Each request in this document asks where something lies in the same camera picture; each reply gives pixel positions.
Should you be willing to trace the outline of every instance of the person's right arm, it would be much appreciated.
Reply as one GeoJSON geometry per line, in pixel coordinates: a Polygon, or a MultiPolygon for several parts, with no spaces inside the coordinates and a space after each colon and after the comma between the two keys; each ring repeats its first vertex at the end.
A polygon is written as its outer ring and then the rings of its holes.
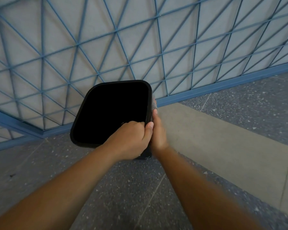
{"type": "Polygon", "coordinates": [[[153,111],[153,119],[152,153],[163,166],[193,228],[262,229],[246,211],[169,146],[157,110],[153,111]]]}

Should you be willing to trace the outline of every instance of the finger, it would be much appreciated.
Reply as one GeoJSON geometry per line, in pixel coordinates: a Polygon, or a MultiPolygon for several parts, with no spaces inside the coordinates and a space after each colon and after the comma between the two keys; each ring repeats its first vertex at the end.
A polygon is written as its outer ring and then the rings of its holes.
{"type": "Polygon", "coordinates": [[[153,127],[154,127],[153,122],[149,122],[145,127],[145,132],[144,132],[142,142],[145,143],[146,146],[148,145],[151,139],[151,136],[153,135],[153,127]]]}
{"type": "Polygon", "coordinates": [[[158,110],[157,110],[157,109],[154,109],[154,110],[153,110],[153,121],[154,121],[154,124],[155,124],[156,126],[162,125],[161,119],[160,119],[160,117],[158,116],[158,110]]]}

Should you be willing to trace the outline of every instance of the blue metal frame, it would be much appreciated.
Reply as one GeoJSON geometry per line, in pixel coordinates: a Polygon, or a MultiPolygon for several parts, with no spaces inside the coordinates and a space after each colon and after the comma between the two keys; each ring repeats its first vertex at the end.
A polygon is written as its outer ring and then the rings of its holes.
{"type": "MultiPolygon", "coordinates": [[[[10,3],[6,3],[2,6],[0,6],[0,12],[3,8],[5,7],[8,7],[8,6],[11,6],[15,3],[18,3],[20,1],[23,1],[23,0],[14,0],[10,3]]],[[[288,16],[288,13],[286,14],[283,14],[283,15],[279,15],[279,16],[276,16],[277,13],[279,13],[284,7],[286,7],[288,5],[288,1],[284,4],[281,5],[281,2],[282,0],[279,0],[277,6],[275,7],[273,13],[271,16],[269,16],[266,20],[264,21],[261,21],[261,22],[257,22],[257,23],[254,23],[254,24],[251,24],[249,26],[244,26],[242,28],[238,28],[238,26],[240,25],[240,23],[243,22],[244,19],[246,19],[250,14],[252,14],[252,12],[264,1],[264,0],[259,0],[252,9],[250,9],[245,16],[243,16],[239,21],[238,23],[236,22],[237,21],[237,18],[238,18],[238,15],[239,15],[239,11],[240,11],[240,8],[242,6],[242,3],[244,0],[240,0],[240,4],[239,4],[239,7],[237,9],[237,12],[236,12],[236,16],[235,16],[235,19],[234,19],[234,22],[233,22],[233,25],[232,25],[232,28],[226,32],[226,33],[223,33],[223,34],[219,34],[219,35],[215,35],[213,37],[210,37],[210,38],[206,38],[204,40],[200,40],[201,37],[204,35],[204,33],[213,25],[213,23],[219,18],[219,16],[230,6],[230,4],[234,1],[234,0],[229,0],[225,5],[224,7],[217,13],[217,15],[214,17],[214,19],[205,27],[205,29],[199,33],[198,32],[198,26],[199,26],[199,21],[200,21],[200,8],[201,8],[201,5],[202,3],[206,2],[206,1],[209,1],[209,0],[198,0],[194,3],[190,3],[188,5],[185,5],[185,6],[182,6],[182,7],[179,7],[179,8],[176,8],[176,9],[173,9],[171,11],[167,11],[165,13],[161,13],[161,10],[165,4],[167,0],[163,0],[162,3],[160,4],[159,8],[157,7],[157,1],[154,0],[154,8],[155,8],[155,15],[151,18],[148,18],[148,19],[145,19],[145,20],[142,20],[142,21],[139,21],[137,23],[133,23],[131,25],[128,25],[128,26],[125,26],[125,27],[121,27],[119,28],[119,25],[120,25],[120,22],[122,20],[122,17],[125,13],[125,10],[126,10],[126,7],[128,5],[128,2],[129,0],[126,0],[125,3],[124,3],[124,6],[123,6],[123,9],[120,13],[120,16],[119,16],[119,19],[118,19],[118,22],[117,24],[114,22],[113,20],[113,17],[111,15],[111,12],[108,8],[108,4],[106,2],[106,0],[103,0],[103,3],[104,3],[104,6],[105,8],[107,9],[107,12],[108,12],[108,15],[109,15],[109,18],[111,19],[111,22],[112,22],[112,25],[113,25],[113,31],[111,32],[108,32],[108,33],[105,33],[105,34],[102,34],[102,35],[99,35],[99,36],[96,36],[94,38],[91,38],[91,39],[88,39],[88,40],[85,40],[85,41],[81,41],[81,34],[82,34],[82,30],[83,30],[83,25],[84,25],[84,22],[85,22],[85,15],[86,15],[86,9],[87,9],[87,5],[88,5],[88,0],[84,0],[84,5],[83,5],[83,11],[82,11],[82,16],[81,16],[81,23],[80,23],[80,28],[79,28],[79,32],[78,32],[78,38],[76,39],[72,32],[69,30],[69,28],[67,27],[66,23],[63,21],[63,19],[60,17],[59,13],[57,12],[56,8],[54,7],[54,5],[51,3],[50,0],[41,0],[41,51],[37,50],[11,23],[8,22],[7,19],[4,18],[4,16],[0,13],[0,37],[1,37],[1,42],[2,42],[2,47],[3,47],[3,50],[4,50],[4,55],[5,55],[5,59],[6,59],[6,63],[5,64],[3,61],[0,60],[0,63],[2,65],[5,66],[5,69],[2,69],[0,70],[0,72],[3,72],[3,71],[8,71],[9,72],[9,75],[10,75],[10,79],[11,79],[11,84],[12,84],[12,93],[13,93],[13,96],[11,95],[8,95],[6,94],[5,92],[1,91],[0,90],[0,93],[9,97],[11,100],[8,101],[8,102],[5,102],[5,103],[1,103],[1,105],[4,105],[4,104],[8,104],[8,103],[13,103],[15,102],[16,104],[16,107],[17,107],[17,111],[18,111],[18,116],[19,118],[14,118],[14,117],[11,117],[9,116],[8,114],[5,114],[5,113],[2,113],[0,111],[0,126],[1,127],[4,127],[4,128],[7,128],[8,131],[9,131],[9,134],[11,136],[11,139],[10,140],[12,143],[7,143],[7,142],[4,142],[4,143],[0,143],[0,145],[4,145],[4,144],[11,144],[11,145],[14,145],[16,144],[16,142],[25,142],[27,140],[33,140],[33,139],[42,139],[42,138],[45,138],[45,137],[48,137],[48,136],[51,136],[51,135],[54,135],[54,134],[59,134],[59,133],[63,133],[63,132],[66,132],[70,129],[71,127],[71,124],[67,124],[67,125],[64,125],[64,122],[65,122],[65,118],[66,118],[66,113],[69,112],[70,114],[72,114],[74,116],[74,114],[72,113],[71,109],[72,108],[75,108],[75,107],[79,107],[80,104],[78,105],[75,105],[75,106],[70,106],[68,107],[68,101],[69,101],[69,98],[70,98],[70,89],[73,88],[76,92],[78,92],[82,97],[84,97],[84,95],[79,91],[77,90],[77,88],[74,86],[74,83],[75,82],[78,82],[78,81],[82,81],[84,79],[87,79],[87,78],[90,78],[90,77],[95,77],[95,81],[94,81],[94,85],[97,81],[98,78],[100,78],[100,80],[102,82],[104,82],[103,78],[102,78],[102,74],[103,73],[107,73],[107,72],[110,72],[110,71],[113,71],[113,70],[116,70],[116,69],[119,69],[119,68],[124,68],[122,73],[120,74],[119,76],[119,79],[118,80],[121,80],[126,72],[126,70],[128,68],[130,68],[131,70],[131,73],[132,73],[132,76],[133,76],[133,79],[135,79],[135,75],[134,75],[134,72],[132,70],[132,67],[131,65],[133,64],[136,64],[136,63],[139,63],[139,62],[142,62],[142,61],[145,61],[145,60],[149,60],[149,59],[153,59],[154,58],[154,61],[153,63],[150,65],[149,69],[147,70],[147,72],[143,75],[142,77],[142,80],[144,80],[146,78],[146,76],[148,75],[148,73],[150,72],[150,70],[152,69],[152,67],[154,66],[154,64],[158,61],[158,59],[161,57],[161,61],[162,61],[162,72],[163,72],[163,79],[160,80],[160,81],[155,81],[155,82],[152,82],[150,83],[151,85],[154,85],[154,84],[157,84],[153,90],[153,92],[155,92],[158,87],[164,83],[165,84],[165,90],[166,90],[166,97],[163,97],[163,98],[160,98],[158,99],[158,105],[159,106],[162,106],[162,105],[165,105],[165,104],[170,104],[170,103],[174,103],[176,101],[180,101],[180,100],[184,100],[184,99],[187,99],[187,98],[190,98],[190,97],[195,97],[195,96],[199,96],[199,95],[203,95],[205,93],[210,93],[210,92],[214,92],[214,91],[217,91],[217,90],[220,90],[220,89],[223,89],[223,88],[228,88],[228,87],[232,87],[232,86],[235,86],[235,85],[239,85],[239,84],[243,84],[243,83],[246,83],[246,82],[250,82],[250,81],[254,81],[254,80],[258,80],[258,79],[262,79],[262,78],[265,78],[265,77],[269,77],[269,76],[273,76],[273,75],[276,75],[276,74],[279,74],[279,73],[282,73],[282,72],[285,72],[285,71],[288,71],[288,63],[286,65],[278,65],[278,66],[275,66],[275,67],[272,67],[275,63],[277,63],[278,61],[280,61],[282,58],[284,58],[287,54],[283,55],[281,58],[277,58],[278,54],[280,53],[280,51],[285,47],[285,46],[288,46],[288,38],[282,42],[280,45],[277,45],[277,46],[274,46],[274,47],[271,47],[271,48],[268,48],[268,49],[265,49],[265,50],[261,50],[259,51],[259,48],[261,46],[263,46],[266,42],[268,42],[274,35],[276,35],[278,32],[280,32],[281,30],[283,30],[286,26],[288,26],[288,22],[285,23],[283,26],[281,26],[277,31],[275,31],[269,38],[267,38],[266,40],[264,40],[263,42],[261,42],[261,39],[263,37],[263,35],[265,34],[266,32],[266,29],[268,28],[269,24],[271,23],[271,21],[273,20],[276,20],[276,19],[280,19],[280,18],[283,18],[283,17],[286,17],[288,16]],[[65,48],[62,48],[60,50],[57,50],[57,51],[54,51],[54,52],[51,52],[51,53],[48,53],[46,54],[45,53],[45,49],[44,49],[44,37],[45,37],[45,30],[44,30],[44,5],[49,5],[50,8],[52,9],[52,11],[56,14],[56,16],[58,17],[58,19],[60,20],[60,22],[62,23],[62,25],[65,27],[65,29],[67,30],[68,34],[71,36],[71,38],[73,39],[74,41],[74,45],[72,46],[68,46],[68,47],[65,47],[65,48]],[[161,35],[160,35],[160,25],[159,25],[159,18],[160,17],[164,17],[165,15],[169,15],[169,14],[172,14],[174,12],[177,12],[177,11],[180,11],[180,10],[183,10],[183,9],[186,9],[186,8],[190,8],[190,10],[188,11],[187,15],[185,16],[185,18],[182,20],[182,22],[179,24],[179,26],[177,27],[177,29],[174,31],[174,33],[169,37],[169,40],[165,43],[164,46],[162,46],[162,42],[161,42],[161,35]],[[176,34],[179,32],[179,30],[181,29],[181,27],[184,25],[184,23],[187,21],[187,19],[190,17],[190,15],[196,10],[196,8],[198,9],[197,11],[197,21],[196,21],[196,36],[195,36],[195,39],[192,43],[189,43],[188,45],[185,45],[185,46],[181,46],[181,47],[178,47],[178,48],[175,48],[175,49],[172,49],[172,50],[167,50],[167,47],[169,46],[169,44],[172,42],[172,40],[174,39],[174,37],[176,36],[176,34]],[[6,42],[5,42],[5,38],[4,38],[4,34],[3,34],[3,30],[2,30],[2,21],[5,22],[8,26],[10,26],[18,35],[19,37],[21,37],[29,46],[31,46],[31,48],[33,50],[35,50],[35,52],[38,54],[38,57],[36,58],[32,58],[31,60],[29,61],[25,61],[25,62],[22,62],[22,63],[19,63],[19,64],[11,64],[10,62],[10,59],[9,59],[9,52],[8,52],[8,48],[6,46],[6,42]],[[143,34],[142,38],[140,39],[139,41],[139,44],[136,46],[133,54],[131,55],[130,58],[128,58],[127,54],[126,54],[126,51],[123,47],[123,44],[122,44],[122,41],[121,41],[121,38],[119,36],[119,32],[122,31],[122,30],[125,30],[125,29],[128,29],[128,28],[131,28],[131,27],[134,27],[134,26],[137,26],[139,24],[142,24],[142,23],[146,23],[146,22],[150,22],[148,28],[146,29],[145,33],[143,34]],[[149,30],[152,28],[152,26],[156,24],[157,25],[157,30],[158,30],[158,39],[159,39],[159,45],[160,45],[160,53],[159,54],[156,54],[156,55],[153,55],[153,56],[150,56],[150,57],[146,57],[146,58],[143,58],[141,60],[138,60],[138,61],[133,61],[133,58],[135,56],[135,54],[137,53],[138,49],[140,48],[140,46],[142,45],[142,42],[144,41],[144,39],[146,38],[149,30]],[[231,40],[231,36],[233,33],[235,32],[238,32],[238,31],[241,31],[241,30],[245,30],[245,29],[248,29],[250,27],[254,27],[254,26],[258,26],[252,33],[250,33],[248,36],[246,36],[246,38],[240,42],[234,49],[232,49],[230,52],[227,52],[227,49],[228,49],[228,45],[230,43],[230,40],[231,40]],[[252,35],[254,35],[257,31],[259,31],[260,29],[262,29],[264,27],[264,30],[263,32],[261,33],[261,36],[259,38],[259,40],[257,41],[257,44],[256,46],[250,51],[250,53],[248,55],[244,55],[244,56],[241,56],[241,57],[238,57],[238,58],[234,58],[234,59],[231,59],[231,60],[226,60],[234,51],[236,51],[244,42],[246,42],[252,35]],[[88,58],[87,54],[85,53],[85,51],[83,50],[82,46],[87,43],[87,42],[91,42],[93,40],[96,40],[96,39],[99,39],[101,37],[105,37],[105,36],[108,36],[108,35],[111,35],[111,40],[107,46],[107,49],[106,49],[106,53],[104,54],[103,58],[102,58],[102,62],[99,66],[99,68],[97,69],[94,64],[90,61],[90,59],[88,58]],[[108,55],[108,52],[110,50],[110,47],[112,45],[112,43],[114,42],[115,40],[115,37],[117,37],[118,41],[119,41],[119,44],[123,50],[123,53],[124,53],[124,56],[125,56],[125,59],[126,59],[126,64],[124,65],[121,65],[121,66],[118,66],[118,67],[115,67],[115,68],[112,68],[112,69],[108,69],[108,70],[105,70],[105,71],[102,71],[102,67],[104,65],[104,62],[106,60],[106,57],[108,55]],[[216,39],[216,38],[219,38],[220,40],[214,45],[214,47],[200,60],[200,61],[196,61],[195,59],[195,55],[196,55],[196,46],[197,44],[199,43],[203,43],[203,42],[206,42],[206,41],[209,41],[209,40],[213,40],[213,39],[216,39]],[[217,64],[214,64],[214,65],[210,65],[210,66],[206,66],[204,68],[200,68],[198,69],[198,67],[201,65],[201,63],[211,54],[213,53],[213,51],[222,43],[224,42],[225,40],[227,40],[226,42],[226,47],[225,47],[225,50],[223,52],[223,56],[222,56],[222,59],[217,63],[217,64]],[[182,73],[182,74],[177,74],[175,76],[171,76],[169,77],[169,74],[174,70],[174,68],[178,65],[178,63],[185,57],[185,55],[190,51],[190,49],[192,49],[194,47],[194,52],[193,52],[193,64],[192,64],[192,69],[187,72],[187,73],[182,73]],[[50,61],[47,59],[48,56],[51,56],[51,55],[54,55],[54,54],[57,54],[59,52],[62,52],[64,50],[68,50],[68,49],[71,49],[71,48],[75,48],[75,52],[74,52],[74,57],[73,57],[73,62],[72,62],[72,66],[71,66],[71,70],[70,70],[70,73],[69,73],[69,78],[66,79],[51,63],[50,61]],[[185,51],[183,52],[183,54],[179,57],[179,59],[173,64],[173,66],[169,69],[169,71],[167,73],[165,73],[165,67],[164,67],[164,55],[165,54],[168,54],[168,53],[171,53],[171,52],[174,52],[174,51],[177,51],[177,50],[181,50],[181,49],[184,49],[185,48],[185,51]],[[89,62],[89,64],[92,66],[92,68],[94,69],[94,71],[96,72],[95,74],[92,74],[88,77],[84,77],[84,78],[80,78],[80,79],[77,79],[77,80],[74,80],[72,81],[72,76],[73,76],[73,72],[74,72],[74,65],[76,63],[76,60],[77,60],[77,55],[79,53],[79,50],[84,54],[85,58],[87,59],[87,61],[89,62]],[[265,57],[261,58],[257,63],[253,64],[252,66],[250,66],[249,68],[247,68],[248,64],[249,64],[249,61],[251,59],[251,57],[253,55],[256,55],[256,54],[259,54],[259,53],[263,53],[263,52],[266,52],[266,51],[270,51],[265,57]],[[251,68],[253,68],[255,65],[257,65],[260,61],[262,61],[263,59],[265,59],[267,56],[270,56],[272,53],[275,53],[275,56],[273,56],[273,59],[271,60],[269,66],[267,66],[266,69],[264,70],[261,70],[261,71],[257,71],[257,72],[254,72],[254,73],[250,73],[250,74],[246,74],[251,68]],[[38,87],[36,87],[35,85],[33,85],[30,81],[28,81],[25,77],[23,77],[21,74],[19,74],[15,69],[18,67],[18,66],[21,66],[21,65],[24,65],[24,64],[27,64],[27,63],[30,63],[30,62],[33,62],[33,61],[36,61],[36,60],[39,60],[41,59],[41,63],[42,63],[42,67],[41,67],[41,88],[39,89],[38,87]],[[233,66],[231,69],[229,69],[226,73],[224,73],[223,75],[220,76],[220,69],[221,69],[221,66],[225,63],[229,63],[229,62],[232,62],[232,61],[237,61],[238,63],[233,66]],[[238,66],[239,64],[241,64],[243,61],[246,61],[246,64],[244,65],[244,68],[243,68],[243,71],[241,74],[238,75],[238,77],[236,78],[231,78],[229,80],[226,80],[226,81],[220,81],[220,79],[222,79],[226,74],[228,74],[232,69],[234,69],[236,66],[238,66]],[[50,67],[52,67],[52,69],[54,69],[54,71],[56,71],[56,73],[62,78],[64,79],[64,81],[66,82],[66,84],[63,84],[63,85],[58,85],[56,87],[53,87],[53,88],[49,88],[49,89],[44,89],[44,86],[43,86],[43,80],[44,80],[44,65],[45,63],[47,63],[50,67]],[[204,79],[206,76],[208,76],[215,68],[218,67],[218,71],[217,71],[217,75],[215,77],[215,81],[213,84],[210,84],[210,85],[207,85],[207,86],[204,86],[204,87],[200,87],[200,88],[195,88],[196,85],[199,84],[199,82],[204,79]],[[204,76],[202,76],[195,84],[193,84],[193,81],[194,81],[194,76],[196,74],[196,72],[198,71],[201,71],[201,70],[204,70],[204,69],[209,69],[207,73],[204,74],[204,76]],[[188,91],[184,91],[182,93],[178,93],[178,94],[172,94],[173,91],[189,76],[191,75],[191,85],[190,85],[190,89],[188,91]],[[27,95],[27,96],[24,96],[24,97],[17,97],[16,96],[16,93],[15,93],[15,88],[14,88],[14,82],[13,82],[13,77],[14,76],[17,76],[19,78],[21,78],[22,80],[24,80],[25,82],[27,82],[29,85],[31,85],[32,87],[34,87],[36,89],[36,92],[33,93],[33,94],[30,94],[30,95],[27,95]],[[168,87],[167,87],[167,81],[170,80],[170,79],[174,79],[174,78],[178,78],[178,77],[181,77],[181,80],[174,86],[174,88],[172,88],[172,90],[168,90],[168,87]],[[47,92],[50,91],[50,90],[54,90],[56,88],[60,88],[60,87],[63,87],[63,86],[67,86],[67,94],[66,94],[66,99],[65,99],[65,105],[61,105],[59,104],[57,101],[55,101],[53,98],[51,98],[47,92]],[[26,104],[23,104],[22,103],[22,100],[27,98],[27,97],[30,97],[30,96],[34,96],[34,95],[37,95],[37,94],[41,94],[42,96],[42,113],[39,113],[38,111],[30,108],[29,106],[27,106],[26,104]],[[54,103],[56,103],[57,105],[59,105],[62,109],[59,110],[59,111],[55,111],[55,112],[51,112],[51,113],[45,113],[45,103],[44,103],[44,98],[49,98],[50,100],[52,100],[54,103]],[[20,106],[23,105],[25,106],[26,108],[29,108],[30,110],[32,110],[33,112],[35,113],[38,113],[39,116],[37,117],[32,117],[30,119],[26,119],[24,120],[22,118],[22,113],[20,111],[20,106]],[[55,113],[59,113],[59,112],[64,112],[64,115],[63,115],[63,119],[60,123],[58,123],[57,121],[53,120],[50,115],[52,114],[55,114],[55,113]],[[31,126],[27,123],[27,121],[29,120],[34,120],[34,119],[37,119],[37,118],[40,118],[42,117],[43,118],[43,129],[45,129],[45,120],[48,119],[48,120],[51,120],[53,122],[55,122],[56,124],[59,125],[59,127],[56,127],[54,129],[50,129],[50,130],[41,130],[39,128],[36,128],[34,126],[31,126]],[[11,130],[13,131],[17,131],[23,135],[25,135],[26,137],[22,137],[22,138],[19,138],[19,139],[13,139],[12,137],[12,133],[11,133],[11,130]]]]}

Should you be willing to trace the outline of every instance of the person's right hand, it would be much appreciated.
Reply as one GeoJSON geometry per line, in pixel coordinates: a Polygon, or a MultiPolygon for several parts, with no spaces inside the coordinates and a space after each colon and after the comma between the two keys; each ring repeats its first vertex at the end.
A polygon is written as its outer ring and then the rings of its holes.
{"type": "Polygon", "coordinates": [[[166,140],[166,130],[162,125],[160,117],[158,116],[157,109],[153,110],[153,121],[154,128],[150,147],[153,155],[158,157],[167,147],[169,147],[169,144],[166,140]]]}

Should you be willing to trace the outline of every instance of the person's left arm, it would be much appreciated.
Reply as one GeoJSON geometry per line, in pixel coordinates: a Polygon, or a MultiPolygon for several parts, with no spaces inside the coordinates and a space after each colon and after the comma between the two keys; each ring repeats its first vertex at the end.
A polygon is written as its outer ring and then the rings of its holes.
{"type": "Polygon", "coordinates": [[[123,124],[103,145],[2,215],[0,229],[69,229],[97,182],[116,162],[138,157],[152,132],[152,122],[123,124]]]}

